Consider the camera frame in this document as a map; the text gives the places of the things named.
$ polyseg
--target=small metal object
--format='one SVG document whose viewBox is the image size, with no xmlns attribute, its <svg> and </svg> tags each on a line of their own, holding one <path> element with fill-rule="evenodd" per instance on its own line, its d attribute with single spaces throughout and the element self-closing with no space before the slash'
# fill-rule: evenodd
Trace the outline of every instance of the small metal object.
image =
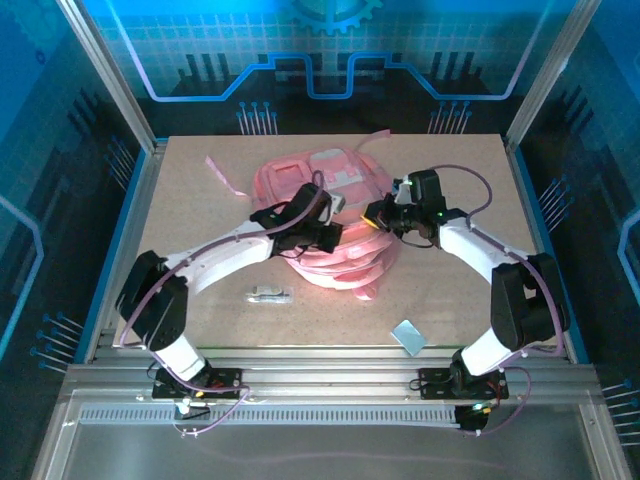
<svg viewBox="0 0 640 480">
<path fill-rule="evenodd" d="M 59 350 L 59 349 L 55 348 L 50 343 L 47 343 L 44 346 L 44 351 L 47 352 L 47 353 L 57 353 L 58 355 L 61 355 L 63 357 L 67 357 L 70 360 L 73 360 L 73 355 L 69 355 L 67 352 L 63 352 L 62 350 Z"/>
<path fill-rule="evenodd" d="M 53 327 L 53 328 L 51 329 L 51 335 L 55 335 L 55 336 L 58 336 L 58 337 L 62 337 L 62 338 L 64 338 L 65 340 L 68 340 L 68 341 L 73 342 L 73 343 L 76 343 L 76 344 L 78 343 L 78 340 L 76 340 L 75 338 L 70 337 L 69 335 L 66 335 L 66 334 L 62 333 L 62 332 L 61 332 L 60 330 L 58 330 L 56 327 Z"/>
<path fill-rule="evenodd" d="M 240 132 L 243 135 L 246 135 L 246 133 L 244 133 L 244 125 L 242 125 L 242 112 L 236 112 L 236 117 L 238 117 L 238 124 L 240 125 Z"/>
<path fill-rule="evenodd" d="M 607 400 L 613 400 L 614 398 L 627 397 L 629 395 L 634 395 L 636 393 L 640 393 L 640 390 L 633 390 L 632 392 L 619 393 L 618 395 L 613 395 L 611 397 L 606 397 Z"/>
<path fill-rule="evenodd" d="M 67 321 L 67 323 L 70 323 L 70 324 L 71 324 L 71 325 L 73 325 L 74 327 L 78 327 L 80 330 L 83 330 L 83 329 L 84 329 L 84 327 L 83 327 L 82 325 L 80 325 L 79 323 L 76 323 L 76 322 L 74 322 L 73 320 L 71 320 L 70 318 L 65 317 L 65 316 L 64 316 L 64 313 L 62 313 L 62 312 L 58 312 L 58 313 L 56 313 L 56 318 L 57 318 L 58 320 L 66 320 L 66 321 Z"/>
<path fill-rule="evenodd" d="M 617 413 L 615 415 L 611 415 L 611 418 L 628 417 L 630 415 L 640 415 L 640 411 L 636 410 L 635 412 Z"/>
<path fill-rule="evenodd" d="M 38 330 L 36 332 L 36 338 L 38 340 L 41 340 L 41 339 L 49 340 L 50 342 L 53 342 L 56 345 L 60 345 L 61 347 L 68 348 L 69 350 L 75 350 L 75 347 L 72 347 L 71 345 L 68 345 L 64 342 L 61 342 L 60 340 L 56 340 L 55 338 L 46 335 L 42 330 Z"/>
<path fill-rule="evenodd" d="M 60 323 L 60 322 L 58 322 L 58 321 L 54 320 L 53 318 L 51 318 L 51 317 L 49 316 L 49 314 L 48 314 L 48 313 L 45 313 L 45 314 L 42 316 L 42 321 L 43 321 L 44 323 L 53 323 L 54 325 L 57 325 L 58 327 L 62 328 L 63 330 L 66 330 L 66 331 L 67 331 L 67 332 L 69 332 L 69 333 L 72 333 L 72 334 L 74 334 L 74 335 L 80 336 L 80 333 L 79 333 L 77 330 L 74 330 L 73 328 L 69 328 L 69 327 L 67 327 L 66 325 L 64 325 L 64 324 L 62 324 L 62 323 Z"/>
<path fill-rule="evenodd" d="M 276 135 L 278 134 L 278 121 L 276 120 L 276 118 L 278 118 L 278 114 L 276 112 L 271 112 L 271 119 L 273 120 L 273 130 L 275 131 Z"/>
<path fill-rule="evenodd" d="M 427 344 L 427 339 L 413 326 L 409 320 L 403 320 L 391 332 L 400 345 L 411 355 L 416 356 Z"/>
<path fill-rule="evenodd" d="M 271 114 L 269 113 L 269 102 L 262 102 L 262 106 L 265 109 L 266 112 L 266 117 L 267 117 L 267 124 L 269 125 L 269 135 L 273 135 L 273 130 L 271 129 Z"/>
<path fill-rule="evenodd" d="M 52 360 L 54 362 L 62 363 L 63 365 L 69 365 L 69 362 L 65 362 L 64 360 L 60 360 L 59 358 L 52 357 L 51 355 L 47 355 L 46 353 L 39 352 L 36 347 L 31 347 L 31 349 L 29 350 L 29 355 L 31 355 L 32 357 L 38 356 L 38 357 L 46 358 L 47 360 Z"/>
<path fill-rule="evenodd" d="M 458 105 L 458 102 L 456 102 L 455 100 L 451 102 L 451 110 L 449 111 L 449 115 L 447 115 L 447 125 L 444 127 L 444 133 L 447 133 L 447 130 L 449 130 L 449 124 L 451 123 L 451 119 L 453 118 L 453 111 L 456 108 L 456 105 Z"/>
<path fill-rule="evenodd" d="M 44 360 L 40 360 L 40 362 L 38 363 L 38 368 L 41 368 L 41 369 L 47 368 L 49 370 L 53 370 L 54 372 L 59 372 L 59 373 L 62 373 L 62 374 L 66 374 L 67 373 L 65 370 L 62 370 L 61 368 L 57 368 L 57 367 L 53 367 L 53 366 L 49 365 Z"/>
<path fill-rule="evenodd" d="M 609 410 L 613 410 L 614 408 L 627 407 L 627 406 L 638 408 L 638 406 L 640 406 L 640 402 L 638 401 L 637 398 L 632 398 L 630 402 L 619 403 L 618 405 L 610 406 Z"/>
<path fill-rule="evenodd" d="M 447 117 L 449 117 L 449 112 L 445 110 L 444 112 L 442 112 L 442 121 L 440 122 L 440 128 L 438 129 L 438 134 L 442 133 L 442 129 L 444 127 L 444 121 L 447 119 Z"/>
<path fill-rule="evenodd" d="M 462 122 L 462 128 L 458 132 L 459 134 L 463 134 L 464 130 L 467 128 L 467 122 L 469 121 L 469 117 L 471 116 L 471 112 L 467 111 L 464 114 L 464 121 Z"/>
<path fill-rule="evenodd" d="M 447 104 L 447 102 L 441 101 L 440 102 L 440 109 L 438 109 L 438 115 L 436 115 L 436 124 L 435 124 L 435 130 L 433 131 L 433 133 L 437 133 L 436 130 L 438 130 L 438 122 L 440 121 L 440 115 L 442 114 L 442 109 L 444 108 L 444 106 Z"/>
<path fill-rule="evenodd" d="M 433 119 L 436 118 L 436 112 L 431 112 L 429 115 L 429 126 L 427 127 L 427 133 L 433 133 Z"/>
<path fill-rule="evenodd" d="M 603 388 L 603 389 L 602 389 L 602 392 L 603 392 L 603 393 L 604 393 L 604 392 L 608 392 L 608 391 L 610 391 L 610 390 L 614 390 L 614 389 L 616 389 L 616 388 L 621 388 L 621 387 L 624 387 L 624 388 L 631 388 L 631 380 L 630 380 L 630 379 L 628 379 L 628 378 L 626 378 L 624 382 L 619 383 L 618 385 L 613 385 L 613 386 L 611 386 L 611 387 Z"/>
</svg>

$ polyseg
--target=cable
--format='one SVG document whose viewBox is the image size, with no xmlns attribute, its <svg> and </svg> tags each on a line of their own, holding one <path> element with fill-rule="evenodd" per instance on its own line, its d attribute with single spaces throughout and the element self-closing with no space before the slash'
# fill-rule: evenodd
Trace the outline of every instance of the cable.
<svg viewBox="0 0 640 480">
<path fill-rule="evenodd" d="M 507 425 L 509 425 L 511 422 L 513 422 L 515 420 L 515 418 L 520 415 L 520 413 L 522 412 L 522 410 L 524 409 L 524 406 L 526 405 L 527 401 L 529 400 L 529 397 L 531 396 L 531 375 L 529 374 L 529 372 L 527 370 L 525 370 L 522 367 L 506 367 L 505 370 L 519 370 L 522 373 L 525 374 L 525 376 L 527 377 L 527 391 L 524 394 L 524 398 L 522 399 L 522 402 L 520 403 L 520 405 L 518 405 L 518 407 L 513 411 L 513 413 L 511 415 L 509 415 L 509 417 L 507 417 L 507 419 L 500 423 L 499 425 L 496 425 L 493 428 L 490 428 L 489 430 L 477 430 L 476 431 L 476 436 L 479 437 L 481 435 L 489 435 L 491 433 L 495 433 L 498 430 L 503 429 L 504 427 L 506 427 Z"/>
<path fill-rule="evenodd" d="M 237 242 L 239 240 L 243 240 L 246 238 L 264 237 L 266 235 L 279 233 L 279 232 L 282 232 L 283 230 L 286 230 L 287 228 L 292 227 L 293 225 L 300 222 L 301 220 L 303 220 L 309 214 L 309 212 L 311 212 L 313 207 L 315 207 L 316 203 L 318 203 L 318 200 L 320 199 L 320 196 L 322 195 L 322 191 L 324 188 L 324 175 L 320 170 L 316 170 L 313 172 L 311 176 L 311 181 L 318 187 L 318 190 L 316 191 L 315 195 L 311 199 L 311 202 L 309 202 L 309 205 L 307 205 L 306 208 L 292 220 L 280 225 L 279 227 L 270 228 L 260 232 L 241 233 L 239 235 L 231 235 L 218 240 L 214 240 L 213 242 L 208 243 L 204 247 L 201 247 L 199 250 L 194 252 L 193 255 L 182 260 L 175 267 L 168 270 L 162 277 L 160 277 L 158 281 L 156 281 L 156 283 L 153 284 L 151 288 L 149 288 L 149 290 L 147 290 L 147 293 L 145 293 L 145 295 L 142 297 L 142 299 L 138 303 L 138 306 L 134 309 L 133 313 L 129 317 L 129 320 L 127 320 L 127 323 L 125 324 L 124 329 L 120 334 L 120 346 L 124 348 L 139 346 L 138 342 L 127 344 L 125 341 L 133 325 L 136 323 L 136 320 L 138 320 L 138 317 L 140 316 L 144 308 L 147 306 L 151 298 L 156 294 L 156 292 L 158 292 L 162 288 L 162 286 L 167 282 L 167 280 L 169 280 L 173 275 L 175 275 L 177 272 L 182 270 L 184 267 L 188 266 L 192 261 L 194 261 L 201 255 L 207 253 L 208 251 L 216 247 L 219 247 L 221 245 L 225 245 L 233 241 Z"/>
<path fill-rule="evenodd" d="M 149 373 L 151 373 L 151 369 L 153 367 L 155 367 L 158 364 L 157 360 L 154 360 L 153 362 L 151 362 L 151 365 L 149 365 L 149 368 L 147 368 L 147 378 L 151 379 L 151 380 L 155 380 L 155 378 L 153 378 L 151 375 L 149 375 Z"/>
<path fill-rule="evenodd" d="M 447 378 L 446 380 L 442 380 L 442 381 L 439 381 L 439 382 L 428 382 L 426 380 L 424 382 L 422 382 L 422 379 L 414 378 L 413 380 L 411 380 L 409 382 L 409 390 L 411 390 L 413 392 L 422 393 L 422 389 L 427 387 L 428 385 L 446 385 L 451 380 L 453 380 L 453 375 L 450 375 L 449 378 Z"/>
<path fill-rule="evenodd" d="M 531 263 L 529 263 L 528 260 L 526 260 L 526 259 L 520 257 L 518 254 L 512 252 L 505 245 L 501 244 L 500 242 L 498 242 L 497 240 L 493 239 L 492 237 L 490 237 L 489 235 L 485 234 L 484 232 L 478 230 L 477 228 L 475 228 L 475 226 L 473 226 L 471 224 L 471 217 L 473 217 L 475 214 L 480 213 L 481 211 L 487 209 L 489 207 L 489 205 L 491 205 L 491 203 L 493 202 L 493 190 L 491 188 L 491 184 L 489 184 L 489 181 L 485 177 L 483 177 L 480 173 L 478 173 L 477 171 L 473 170 L 472 168 L 465 167 L 463 165 L 442 164 L 442 165 L 436 165 L 435 167 L 431 167 L 431 168 L 433 170 L 438 170 L 438 169 L 462 170 L 464 172 L 470 173 L 471 175 L 473 175 L 474 177 L 478 178 L 483 183 L 483 185 L 487 189 L 487 200 L 486 200 L 486 202 L 484 204 L 482 204 L 480 207 L 472 210 L 467 215 L 467 217 L 466 217 L 467 228 L 469 228 L 469 230 L 471 232 L 476 234 L 478 237 L 483 239 L 485 242 L 491 244 L 492 246 L 494 246 L 495 248 L 497 248 L 498 250 L 503 252 L 505 255 L 508 255 L 509 257 L 513 258 L 517 262 L 522 263 L 522 265 L 529 271 L 531 276 L 535 279 L 536 283 L 540 287 L 540 290 L 542 291 L 542 295 L 544 296 L 544 299 L 545 299 L 545 301 L 547 303 L 547 307 L 549 308 L 549 313 L 551 314 L 551 321 L 553 322 L 554 334 L 555 334 L 556 339 L 557 339 L 556 348 L 552 352 L 549 352 L 547 350 L 540 349 L 539 347 L 536 347 L 536 346 L 532 346 L 532 347 L 529 347 L 529 348 L 525 347 L 525 348 L 523 348 L 523 349 L 521 349 L 519 351 L 520 355 L 522 356 L 522 354 L 526 353 L 527 350 L 535 350 L 535 351 L 537 351 L 540 354 L 545 355 L 545 356 L 558 357 L 558 356 L 562 355 L 562 353 L 564 351 L 564 339 L 563 339 L 562 326 L 560 325 L 560 316 L 558 314 L 558 309 L 557 309 L 556 304 L 555 304 L 555 302 L 553 300 L 553 296 L 551 295 L 551 291 L 549 290 L 549 286 L 547 285 L 547 283 L 544 281 L 544 279 L 538 273 L 538 271 L 533 267 L 533 265 L 531 265 Z M 513 355 L 510 358 L 507 358 L 503 363 L 500 364 L 500 367 L 501 368 L 505 367 L 508 363 L 512 362 L 516 358 L 518 358 L 516 355 Z"/>
<path fill-rule="evenodd" d="M 234 235 L 234 236 L 229 236 L 229 237 L 221 238 L 218 240 L 214 240 L 213 242 L 205 245 L 204 247 L 201 247 L 199 250 L 194 252 L 193 255 L 182 260 L 175 267 L 168 270 L 162 277 L 160 277 L 158 281 L 156 281 L 156 283 L 153 284 L 153 286 L 147 291 L 147 293 L 145 293 L 145 295 L 142 297 L 142 299 L 138 303 L 137 307 L 134 309 L 133 313 L 129 317 L 129 320 L 124 326 L 122 333 L 120 334 L 120 346 L 123 348 L 139 346 L 140 344 L 139 342 L 127 344 L 125 340 L 129 332 L 131 331 L 133 325 L 135 324 L 138 317 L 140 316 L 140 313 L 142 313 L 142 310 L 144 310 L 144 308 L 147 306 L 151 298 L 153 298 L 155 293 L 162 288 L 162 286 L 167 282 L 167 280 L 169 280 L 171 276 L 173 276 L 175 273 L 180 271 L 182 268 L 188 266 L 193 260 L 197 259 L 198 257 L 205 254 L 206 252 L 216 247 L 219 247 L 221 245 L 224 245 L 226 243 L 230 243 L 232 241 L 237 242 L 239 240 L 246 239 L 246 238 L 263 237 L 266 235 L 272 235 L 274 233 L 282 232 L 292 227 L 296 223 L 300 222 L 301 220 L 303 220 L 309 214 L 309 212 L 315 207 L 316 203 L 318 203 L 318 200 L 320 199 L 320 196 L 322 195 L 322 192 L 324 189 L 324 175 L 322 174 L 321 171 L 319 170 L 314 171 L 311 176 L 311 181 L 318 187 L 318 189 L 314 194 L 313 198 L 311 199 L 311 201 L 309 202 L 309 204 L 305 207 L 305 209 L 302 212 L 300 212 L 300 214 L 297 215 L 292 220 L 285 222 L 284 224 L 278 227 L 263 230 L 261 232 L 242 233 L 240 235 Z M 232 415 L 233 412 L 235 412 L 238 409 L 238 407 L 245 401 L 245 399 L 251 393 L 251 387 L 249 387 L 248 385 L 239 385 L 237 387 L 225 387 L 225 388 L 199 387 L 198 385 L 194 385 L 190 382 L 182 380 L 173 370 L 171 370 L 171 368 L 168 365 L 163 364 L 162 359 L 158 356 L 158 354 L 156 354 L 155 352 L 150 352 L 150 353 L 156 362 L 164 366 L 165 370 L 169 372 L 169 374 L 174 378 L 174 380 L 176 380 L 178 383 L 180 383 L 181 385 L 183 385 L 184 387 L 190 390 L 196 390 L 204 393 L 226 393 L 226 392 L 237 392 L 237 391 L 245 390 L 245 392 L 240 396 L 239 400 L 224 415 L 222 415 L 218 420 L 213 422 L 211 425 L 208 425 L 207 427 L 204 427 L 204 428 L 201 428 L 200 430 L 195 430 L 192 432 L 181 432 L 182 434 L 197 436 L 199 433 L 204 433 L 214 429 L 215 427 L 220 425 L 223 421 L 225 421 L 230 415 Z"/>
<path fill-rule="evenodd" d="M 431 248 L 431 247 L 433 247 L 433 243 L 419 245 L 417 243 L 407 242 L 406 240 L 404 240 L 402 238 L 400 239 L 400 241 L 402 243 L 404 243 L 405 245 L 409 245 L 410 247 L 414 247 L 414 248 Z"/>
</svg>

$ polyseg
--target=gear logo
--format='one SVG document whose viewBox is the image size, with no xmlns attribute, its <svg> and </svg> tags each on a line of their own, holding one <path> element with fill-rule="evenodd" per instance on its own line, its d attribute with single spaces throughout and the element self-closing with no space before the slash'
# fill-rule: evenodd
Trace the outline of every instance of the gear logo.
<svg viewBox="0 0 640 480">
<path fill-rule="evenodd" d="M 22 33 L 39 49 L 51 47 L 64 24 L 55 0 L 0 0 L 0 13 L 13 14 Z"/>
<path fill-rule="evenodd" d="M 380 7 L 381 0 L 287 0 L 286 8 L 300 27 L 333 35 L 347 33 L 349 27 L 359 28 L 360 22 L 371 20 L 373 9 Z"/>
</svg>

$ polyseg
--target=black motor joint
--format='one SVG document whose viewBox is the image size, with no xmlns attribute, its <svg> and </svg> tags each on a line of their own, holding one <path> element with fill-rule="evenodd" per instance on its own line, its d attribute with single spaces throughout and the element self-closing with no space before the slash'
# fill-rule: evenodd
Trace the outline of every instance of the black motor joint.
<svg viewBox="0 0 640 480">
<path fill-rule="evenodd" d="M 259 210 L 251 215 L 249 220 L 259 223 L 265 229 L 284 225 L 298 217 L 309 206 L 318 188 L 313 183 L 305 183 L 290 202 Z M 274 240 L 272 255 L 298 247 L 313 247 L 322 252 L 333 253 L 340 243 L 342 225 L 333 222 L 325 225 L 326 222 L 322 219 L 325 212 L 331 211 L 332 200 L 331 195 L 322 191 L 311 211 L 302 220 L 282 232 L 269 235 Z"/>
</svg>

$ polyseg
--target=enclosure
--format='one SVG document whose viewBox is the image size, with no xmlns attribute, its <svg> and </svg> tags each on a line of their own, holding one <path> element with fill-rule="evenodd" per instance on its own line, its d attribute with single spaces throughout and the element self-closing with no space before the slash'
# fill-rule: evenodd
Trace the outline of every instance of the enclosure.
<svg viewBox="0 0 640 480">
<path fill-rule="evenodd" d="M 212 465 L 230 478 L 635 478 L 637 2 L 12 0 L 0 12 L 0 418 L 22 432 L 3 441 L 3 478 Z M 251 196 L 266 162 L 384 130 L 358 148 L 390 176 L 473 168 L 493 190 L 474 222 L 556 259 L 564 355 L 517 363 L 531 405 L 501 433 L 429 428 L 424 415 L 454 405 L 409 381 L 489 328 L 485 279 L 402 245 L 363 301 L 274 258 L 189 299 L 187 337 L 242 368 L 252 400 L 185 449 L 173 402 L 150 398 L 148 352 L 119 346 L 116 298 L 136 257 L 242 224 L 254 208 L 232 190 Z M 464 172 L 440 179 L 449 208 L 486 200 Z M 247 303 L 260 285 L 291 288 L 292 303 Z M 414 357 L 391 333 L 405 319 L 426 339 Z M 498 419 L 527 391 L 521 373 L 507 381 Z"/>
</svg>

